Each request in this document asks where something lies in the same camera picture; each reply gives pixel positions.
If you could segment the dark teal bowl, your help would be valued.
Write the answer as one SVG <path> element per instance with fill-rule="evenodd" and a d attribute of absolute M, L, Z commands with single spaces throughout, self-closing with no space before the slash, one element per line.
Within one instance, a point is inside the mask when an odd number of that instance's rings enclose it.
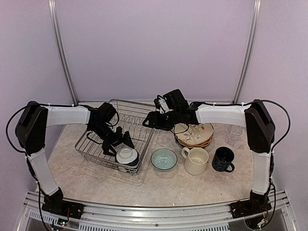
<path fill-rule="evenodd" d="M 139 154 L 135 149 L 122 148 L 116 153 L 115 159 L 117 163 L 133 167 L 139 161 Z"/>

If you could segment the wire dish rack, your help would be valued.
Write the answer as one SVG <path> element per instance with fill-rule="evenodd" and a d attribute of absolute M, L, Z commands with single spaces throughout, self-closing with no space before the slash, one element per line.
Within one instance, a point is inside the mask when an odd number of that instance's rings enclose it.
<path fill-rule="evenodd" d="M 103 153 L 102 139 L 95 133 L 85 131 L 75 144 L 78 151 L 86 160 L 101 166 L 117 169 L 119 171 L 136 175 L 141 168 L 147 147 L 153 136 L 154 130 L 142 125 L 147 114 L 155 110 L 155 106 L 146 103 L 137 103 L 125 100 L 111 99 L 110 104 L 117 110 L 119 118 L 114 116 L 112 124 L 117 123 L 128 131 L 135 150 L 138 152 L 138 162 L 135 166 L 128 166 L 116 161 L 116 157 Z"/>

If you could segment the light blue patterned bowl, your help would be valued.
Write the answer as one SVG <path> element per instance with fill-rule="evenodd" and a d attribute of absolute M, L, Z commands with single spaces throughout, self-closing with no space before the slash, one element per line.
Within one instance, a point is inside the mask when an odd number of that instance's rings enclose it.
<path fill-rule="evenodd" d="M 157 149 L 151 155 L 151 164 L 159 171 L 170 171 L 176 166 L 177 162 L 177 155 L 170 149 Z"/>

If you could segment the cream plate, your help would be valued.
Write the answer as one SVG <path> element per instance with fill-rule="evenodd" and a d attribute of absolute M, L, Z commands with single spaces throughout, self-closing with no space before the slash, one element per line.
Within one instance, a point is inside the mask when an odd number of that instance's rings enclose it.
<path fill-rule="evenodd" d="M 176 137 L 187 143 L 200 143 L 208 140 L 214 134 L 214 128 L 211 124 L 186 125 L 177 124 L 174 127 Z"/>

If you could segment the cream ribbed mug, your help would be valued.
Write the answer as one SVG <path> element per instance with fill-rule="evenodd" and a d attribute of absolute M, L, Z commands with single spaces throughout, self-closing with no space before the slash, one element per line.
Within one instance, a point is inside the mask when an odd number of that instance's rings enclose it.
<path fill-rule="evenodd" d="M 209 161 L 209 154 L 205 149 L 183 147 L 181 155 L 185 158 L 184 168 L 189 174 L 201 175 L 205 172 Z"/>

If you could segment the yellow polka dot plate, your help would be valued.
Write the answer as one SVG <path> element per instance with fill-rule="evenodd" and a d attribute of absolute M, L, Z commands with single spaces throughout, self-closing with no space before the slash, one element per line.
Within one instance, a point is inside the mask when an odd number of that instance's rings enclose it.
<path fill-rule="evenodd" d="M 210 145 L 211 141 L 208 141 L 208 142 L 205 142 L 205 143 L 201 143 L 201 144 L 189 145 L 189 144 L 181 143 L 177 139 L 175 139 L 175 143 L 178 144 L 181 148 L 183 148 L 183 147 L 187 147 L 187 148 L 195 148 L 195 147 L 206 148 L 207 146 Z"/>

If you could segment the dark blue mug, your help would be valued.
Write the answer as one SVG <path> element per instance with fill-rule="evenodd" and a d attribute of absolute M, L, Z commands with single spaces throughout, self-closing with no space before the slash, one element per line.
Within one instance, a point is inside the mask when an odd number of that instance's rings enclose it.
<path fill-rule="evenodd" d="M 233 172 L 235 166 L 232 163 L 235 158 L 234 152 L 228 147 L 219 147 L 215 151 L 212 167 L 218 172 Z"/>

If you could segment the clear glass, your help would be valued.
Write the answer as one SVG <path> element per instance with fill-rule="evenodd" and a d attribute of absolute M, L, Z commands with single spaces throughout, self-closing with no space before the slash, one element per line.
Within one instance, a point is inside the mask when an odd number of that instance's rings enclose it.
<path fill-rule="evenodd" d="M 241 138 L 241 134 L 228 133 L 225 135 L 225 143 L 229 146 L 234 146 Z"/>
<path fill-rule="evenodd" d="M 228 125 L 228 132 L 234 136 L 240 136 L 243 133 L 243 127 L 236 125 Z"/>

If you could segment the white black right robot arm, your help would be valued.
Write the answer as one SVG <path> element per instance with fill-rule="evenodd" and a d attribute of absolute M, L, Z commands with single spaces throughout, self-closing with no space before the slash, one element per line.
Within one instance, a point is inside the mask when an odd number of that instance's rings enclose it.
<path fill-rule="evenodd" d="M 154 100 L 156 110 L 150 112 L 143 126 L 172 130 L 176 124 L 199 125 L 206 123 L 240 126 L 246 129 L 247 142 L 254 158 L 254 181 L 249 200 L 231 205 L 255 214 L 259 210 L 270 210 L 268 194 L 273 172 L 272 147 L 275 125 L 265 105 L 259 100 L 242 104 L 210 104 L 192 102 L 184 98 L 179 89 L 158 95 Z"/>

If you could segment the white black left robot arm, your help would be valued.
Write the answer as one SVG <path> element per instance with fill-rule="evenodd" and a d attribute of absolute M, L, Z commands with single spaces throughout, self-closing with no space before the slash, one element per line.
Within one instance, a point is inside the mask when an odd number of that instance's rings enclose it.
<path fill-rule="evenodd" d="M 43 192 L 44 202 L 57 214 L 67 210 L 61 188 L 55 182 L 45 155 L 46 129 L 57 125 L 86 125 L 103 141 L 104 154 L 115 155 L 115 147 L 125 144 L 134 148 L 129 132 L 123 132 L 116 124 L 111 124 L 117 110 L 110 103 L 98 108 L 87 105 L 64 106 L 40 104 L 30 101 L 15 127 L 15 135 L 26 154 L 29 171 Z"/>

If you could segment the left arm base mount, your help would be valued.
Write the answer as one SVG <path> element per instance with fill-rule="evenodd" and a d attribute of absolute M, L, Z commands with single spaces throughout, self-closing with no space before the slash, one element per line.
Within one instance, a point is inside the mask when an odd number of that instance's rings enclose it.
<path fill-rule="evenodd" d="M 66 200 L 62 200 L 59 205 L 52 205 L 48 204 L 47 202 L 44 202 L 44 204 L 42 205 L 42 210 L 51 214 L 56 214 L 67 218 L 81 219 L 84 205 L 81 203 Z"/>

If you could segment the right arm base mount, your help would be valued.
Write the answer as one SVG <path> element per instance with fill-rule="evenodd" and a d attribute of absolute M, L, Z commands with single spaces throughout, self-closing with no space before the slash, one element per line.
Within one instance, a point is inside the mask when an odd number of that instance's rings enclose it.
<path fill-rule="evenodd" d="M 232 218 L 241 218 L 271 210 L 270 202 L 257 200 L 237 201 L 230 204 Z"/>

